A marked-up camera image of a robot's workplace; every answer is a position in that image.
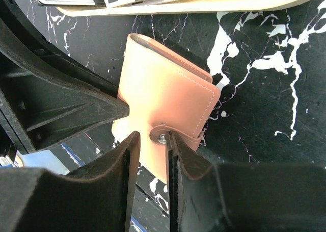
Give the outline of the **pink leather card holder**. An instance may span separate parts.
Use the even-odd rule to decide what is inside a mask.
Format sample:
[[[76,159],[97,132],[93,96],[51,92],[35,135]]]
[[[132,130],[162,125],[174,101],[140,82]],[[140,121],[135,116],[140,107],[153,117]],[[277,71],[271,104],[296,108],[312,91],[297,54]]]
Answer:
[[[129,114],[113,122],[112,134],[122,142],[131,132],[139,132],[140,163],[166,183],[167,133],[177,132],[197,150],[220,95],[208,72],[154,39],[131,33],[118,89]]]

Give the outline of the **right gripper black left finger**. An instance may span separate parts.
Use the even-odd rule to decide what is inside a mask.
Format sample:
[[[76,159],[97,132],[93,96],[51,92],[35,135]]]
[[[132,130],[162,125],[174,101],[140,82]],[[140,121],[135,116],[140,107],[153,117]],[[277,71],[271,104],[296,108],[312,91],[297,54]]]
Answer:
[[[128,231],[140,134],[66,174],[1,169],[1,231]]]

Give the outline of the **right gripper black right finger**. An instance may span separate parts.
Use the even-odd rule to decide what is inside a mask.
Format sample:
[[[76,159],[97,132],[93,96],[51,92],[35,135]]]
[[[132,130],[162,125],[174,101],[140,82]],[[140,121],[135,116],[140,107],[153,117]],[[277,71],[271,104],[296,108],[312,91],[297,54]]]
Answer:
[[[213,164],[166,136],[170,231],[325,231],[325,167]]]

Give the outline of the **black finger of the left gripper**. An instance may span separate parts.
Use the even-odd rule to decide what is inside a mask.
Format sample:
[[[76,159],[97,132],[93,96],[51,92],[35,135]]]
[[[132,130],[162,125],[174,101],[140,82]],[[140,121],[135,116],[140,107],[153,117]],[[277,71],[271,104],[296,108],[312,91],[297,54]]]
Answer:
[[[117,96],[117,86],[90,71],[48,42],[27,19],[15,0],[1,0],[1,20],[29,51],[55,70],[92,85],[113,97]]]
[[[129,114],[116,97],[42,61],[1,22],[1,126],[36,152]]]

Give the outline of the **beige wooden tray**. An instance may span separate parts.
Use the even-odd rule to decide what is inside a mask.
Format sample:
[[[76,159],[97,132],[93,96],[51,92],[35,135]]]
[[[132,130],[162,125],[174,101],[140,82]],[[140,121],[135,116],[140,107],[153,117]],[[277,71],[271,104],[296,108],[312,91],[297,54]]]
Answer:
[[[183,13],[214,13],[274,11],[301,5],[310,0],[183,0],[159,5],[139,5],[116,8],[94,7],[57,7],[71,17],[81,16],[123,16],[151,14],[183,14]]]

